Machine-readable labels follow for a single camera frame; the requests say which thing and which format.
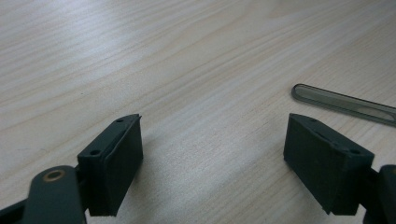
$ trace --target wooden table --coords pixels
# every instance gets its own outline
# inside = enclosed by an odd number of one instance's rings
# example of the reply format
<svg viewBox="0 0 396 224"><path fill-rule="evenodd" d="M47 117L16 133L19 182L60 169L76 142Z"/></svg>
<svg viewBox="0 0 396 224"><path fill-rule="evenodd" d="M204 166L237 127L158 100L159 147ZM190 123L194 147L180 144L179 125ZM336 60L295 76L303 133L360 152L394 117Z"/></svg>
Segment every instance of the wooden table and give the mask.
<svg viewBox="0 0 396 224"><path fill-rule="evenodd" d="M112 120L145 159L117 217L89 223L361 223L327 216L283 161L288 115L396 163L396 129L292 100L305 83L396 106L396 2L3 1L0 208Z"/></svg>

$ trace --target table surface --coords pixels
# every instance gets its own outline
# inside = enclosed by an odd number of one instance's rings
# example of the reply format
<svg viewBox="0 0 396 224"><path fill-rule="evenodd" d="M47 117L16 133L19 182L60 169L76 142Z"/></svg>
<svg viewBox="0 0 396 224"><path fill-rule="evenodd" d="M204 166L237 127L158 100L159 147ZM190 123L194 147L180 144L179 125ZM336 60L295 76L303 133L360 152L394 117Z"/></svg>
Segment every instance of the table surface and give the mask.
<svg viewBox="0 0 396 224"><path fill-rule="evenodd" d="M289 113L396 163L396 129L294 101L305 83L396 106L396 1L0 2L0 208L139 113L145 159L89 223L361 223L283 161Z"/></svg>

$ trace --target wood grain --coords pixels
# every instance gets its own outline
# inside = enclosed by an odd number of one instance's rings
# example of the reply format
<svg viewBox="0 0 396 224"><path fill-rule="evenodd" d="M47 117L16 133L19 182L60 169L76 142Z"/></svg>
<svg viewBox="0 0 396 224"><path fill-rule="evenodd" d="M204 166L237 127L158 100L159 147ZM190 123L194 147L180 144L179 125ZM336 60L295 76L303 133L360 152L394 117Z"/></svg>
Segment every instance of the wood grain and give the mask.
<svg viewBox="0 0 396 224"><path fill-rule="evenodd" d="M396 131L290 97L296 83L396 106L396 2L1 1L0 208L118 117L145 159L89 223L361 223L327 216L283 161L289 113L396 163Z"/></svg>

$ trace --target mounting hole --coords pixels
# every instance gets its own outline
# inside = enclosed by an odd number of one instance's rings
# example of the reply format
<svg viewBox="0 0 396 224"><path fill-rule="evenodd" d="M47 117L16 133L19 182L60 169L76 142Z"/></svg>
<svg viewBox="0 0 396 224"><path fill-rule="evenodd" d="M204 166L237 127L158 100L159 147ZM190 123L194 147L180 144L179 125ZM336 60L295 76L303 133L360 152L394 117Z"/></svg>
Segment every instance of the mounting hole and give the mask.
<svg viewBox="0 0 396 224"><path fill-rule="evenodd" d="M52 182L55 180L59 180L60 178L62 178L64 176L65 172L64 170L53 170L51 172L46 173L43 176L43 180L45 182Z"/></svg>
<svg viewBox="0 0 396 224"><path fill-rule="evenodd" d="M361 152L356 149L350 149L350 152L352 152L353 154L361 154Z"/></svg>
<svg viewBox="0 0 396 224"><path fill-rule="evenodd" d="M92 156L99 155L99 154L100 154L100 150L91 151L90 154L91 154Z"/></svg>

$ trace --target clear plastic handle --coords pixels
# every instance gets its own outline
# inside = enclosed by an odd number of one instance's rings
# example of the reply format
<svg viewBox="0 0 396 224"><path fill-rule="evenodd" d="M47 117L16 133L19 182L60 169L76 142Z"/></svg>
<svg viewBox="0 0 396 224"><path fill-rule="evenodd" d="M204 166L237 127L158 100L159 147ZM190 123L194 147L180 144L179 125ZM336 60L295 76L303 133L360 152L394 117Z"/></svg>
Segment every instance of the clear plastic handle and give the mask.
<svg viewBox="0 0 396 224"><path fill-rule="evenodd" d="M396 127L396 108L365 101L333 91L325 91L305 84L297 84L291 95L303 102L340 111L362 119Z"/></svg>

